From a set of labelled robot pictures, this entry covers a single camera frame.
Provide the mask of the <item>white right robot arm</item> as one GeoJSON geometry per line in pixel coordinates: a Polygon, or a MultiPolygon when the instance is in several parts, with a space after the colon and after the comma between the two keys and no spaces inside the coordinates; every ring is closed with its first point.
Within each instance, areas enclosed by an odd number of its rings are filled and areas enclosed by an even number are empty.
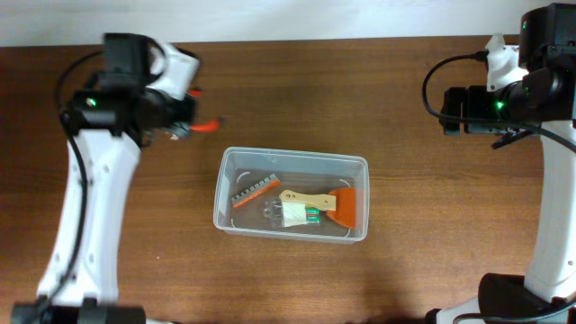
{"type": "Polygon", "coordinates": [[[424,321],[573,323],[575,321],[575,6],[551,3],[520,19],[518,43],[495,34],[481,51],[446,58],[421,87],[426,111],[446,135],[495,134],[493,149],[528,137],[542,144],[543,181],[535,249],[524,274],[485,274],[476,296],[430,310],[424,321]],[[485,65],[485,85],[451,87],[441,110],[428,82],[459,60],[485,65]]]}

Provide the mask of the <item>orange socket bit rail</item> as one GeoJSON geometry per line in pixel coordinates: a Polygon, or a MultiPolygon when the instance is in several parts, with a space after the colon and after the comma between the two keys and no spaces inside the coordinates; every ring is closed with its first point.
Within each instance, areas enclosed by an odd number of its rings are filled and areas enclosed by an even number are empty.
{"type": "Polygon", "coordinates": [[[280,179],[272,174],[262,181],[251,185],[241,193],[234,195],[230,200],[233,208],[238,208],[246,203],[255,200],[258,196],[265,194],[281,183],[280,179]]]}

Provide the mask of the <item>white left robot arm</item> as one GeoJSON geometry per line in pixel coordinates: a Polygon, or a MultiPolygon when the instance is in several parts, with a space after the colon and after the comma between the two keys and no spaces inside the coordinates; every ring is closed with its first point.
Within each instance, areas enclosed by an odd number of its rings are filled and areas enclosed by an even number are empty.
{"type": "Polygon", "coordinates": [[[103,67],[70,99],[55,94],[67,139],[67,186],[56,241],[33,302],[13,323],[144,323],[118,303],[118,251],[131,180],[155,131],[189,136],[201,65],[191,51],[133,33],[107,33],[103,67]]]}

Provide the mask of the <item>orange scraper with wooden handle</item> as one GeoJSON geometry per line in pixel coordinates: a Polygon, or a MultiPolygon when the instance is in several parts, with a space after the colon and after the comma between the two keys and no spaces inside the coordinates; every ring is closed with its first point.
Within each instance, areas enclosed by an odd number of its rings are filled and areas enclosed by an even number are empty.
{"type": "Polygon", "coordinates": [[[304,203],[306,206],[326,212],[340,226],[356,228],[356,189],[343,187],[324,194],[296,193],[284,190],[279,195],[284,203],[304,203]]]}

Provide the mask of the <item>orange handled cutting pliers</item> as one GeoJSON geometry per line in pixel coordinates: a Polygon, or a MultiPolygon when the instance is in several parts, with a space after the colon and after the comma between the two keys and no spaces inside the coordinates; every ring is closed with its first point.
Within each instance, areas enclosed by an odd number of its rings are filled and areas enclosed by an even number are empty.
{"type": "MultiPolygon", "coordinates": [[[[191,95],[196,100],[196,107],[197,107],[197,100],[202,95],[203,90],[200,87],[193,87],[187,92],[187,95],[191,95]]],[[[172,140],[180,140],[188,138],[192,133],[213,133],[218,131],[224,123],[224,118],[221,116],[215,117],[210,121],[197,121],[196,120],[196,109],[195,109],[195,116],[194,121],[191,126],[191,133],[189,135],[172,135],[166,131],[171,136],[172,140]]]]}

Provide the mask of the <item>clear case of screwdrivers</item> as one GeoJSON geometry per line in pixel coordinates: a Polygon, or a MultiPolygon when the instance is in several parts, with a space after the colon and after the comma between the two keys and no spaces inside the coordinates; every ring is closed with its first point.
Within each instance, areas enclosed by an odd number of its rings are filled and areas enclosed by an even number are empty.
{"type": "Polygon", "coordinates": [[[270,220],[273,228],[282,229],[296,226],[319,226],[320,210],[307,207],[300,202],[266,202],[263,215],[270,220]]]}

